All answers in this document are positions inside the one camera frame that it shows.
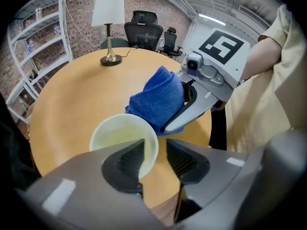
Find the white shelf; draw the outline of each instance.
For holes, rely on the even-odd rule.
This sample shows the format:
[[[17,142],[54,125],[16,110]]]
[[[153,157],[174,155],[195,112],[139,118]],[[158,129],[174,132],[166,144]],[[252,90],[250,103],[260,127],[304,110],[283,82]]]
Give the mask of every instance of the white shelf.
[[[29,71],[26,76],[29,77],[31,75],[32,71]],[[13,90],[11,91],[9,97],[6,99],[6,104],[10,104],[11,101],[14,101],[14,99],[20,95],[20,93],[23,91],[24,89],[24,80],[21,79],[13,88]]]
[[[44,9],[58,2],[59,0],[30,0],[15,14],[14,19],[25,20],[33,15],[38,7]]]
[[[33,24],[29,25],[27,28],[22,30],[12,41],[11,43],[15,43],[17,40],[29,38],[33,34],[39,32],[43,28],[59,21],[59,12],[54,12],[49,14],[38,21],[34,22]]]
[[[46,74],[51,72],[53,69],[59,67],[60,65],[62,65],[63,63],[67,61],[69,61],[69,57],[67,55],[63,55],[60,58],[58,58],[56,61],[52,62],[49,66],[42,68],[38,72],[38,76],[35,79],[33,79],[33,81],[31,82],[31,85],[33,86],[34,84],[36,84],[37,81],[40,80],[43,76],[45,76]]]
[[[23,61],[20,63],[21,66],[23,66],[30,58],[34,57],[35,55],[37,55],[39,52],[43,51],[45,48],[49,47],[50,45],[58,42],[62,40],[61,36],[57,36],[55,38],[53,38],[52,40],[46,42],[45,44],[43,44],[41,47],[37,48],[36,50],[34,50],[31,54],[29,54],[26,58],[23,59]]]

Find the office chair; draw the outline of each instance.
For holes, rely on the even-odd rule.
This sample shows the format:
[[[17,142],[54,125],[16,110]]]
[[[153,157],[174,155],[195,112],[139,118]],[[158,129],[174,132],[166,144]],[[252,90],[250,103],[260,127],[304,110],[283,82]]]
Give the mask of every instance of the office chair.
[[[131,22],[158,24],[158,17],[154,12],[151,11],[135,10],[133,11]]]
[[[173,27],[169,27],[166,32],[164,32],[164,46],[163,53],[166,53],[168,56],[181,56],[182,52],[179,51],[182,47],[178,46],[177,51],[174,51],[175,41],[177,39],[176,29]]]
[[[121,47],[129,47],[127,40],[122,38],[111,38],[112,48],[121,48]],[[100,45],[100,49],[107,48],[107,40],[103,41]]]
[[[144,20],[138,23],[127,22],[124,27],[130,47],[137,46],[151,51],[155,51],[163,32],[162,26],[144,23]]]

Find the white lampshade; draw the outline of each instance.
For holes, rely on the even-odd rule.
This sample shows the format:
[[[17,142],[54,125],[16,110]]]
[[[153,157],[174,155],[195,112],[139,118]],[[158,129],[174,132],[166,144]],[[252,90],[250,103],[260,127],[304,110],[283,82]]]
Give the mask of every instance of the white lampshade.
[[[124,0],[96,0],[92,26],[125,23]]]

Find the ceiling light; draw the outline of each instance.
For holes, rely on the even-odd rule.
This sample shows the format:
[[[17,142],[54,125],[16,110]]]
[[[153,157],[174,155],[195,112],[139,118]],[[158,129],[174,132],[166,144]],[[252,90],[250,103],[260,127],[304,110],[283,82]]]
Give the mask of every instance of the ceiling light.
[[[204,18],[205,21],[211,20],[211,21],[214,21],[214,22],[219,23],[219,24],[221,24],[221,25],[226,25],[224,22],[221,22],[221,21],[219,21],[219,20],[217,20],[217,19],[215,19],[215,18],[211,18],[211,17],[209,17],[209,16],[207,16],[207,15],[204,15],[204,14],[201,14],[201,13],[199,13],[198,15],[199,15],[200,17]]]

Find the brass lamp base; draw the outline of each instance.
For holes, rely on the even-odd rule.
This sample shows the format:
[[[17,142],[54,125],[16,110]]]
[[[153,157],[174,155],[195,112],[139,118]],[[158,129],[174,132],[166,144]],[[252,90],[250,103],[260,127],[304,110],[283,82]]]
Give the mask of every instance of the brass lamp base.
[[[112,59],[112,60],[109,60],[107,56],[102,57],[100,59],[101,65],[106,66],[106,67],[111,67],[111,66],[115,66],[119,64],[120,62],[122,62],[123,59],[120,55],[115,55],[115,56],[116,56],[116,59]]]
[[[122,56],[115,55],[112,50],[111,45],[111,34],[110,34],[110,26],[111,24],[105,24],[106,25],[106,36],[107,36],[107,54],[105,57],[102,57],[100,59],[100,63],[103,66],[111,67],[119,64],[122,62]]]

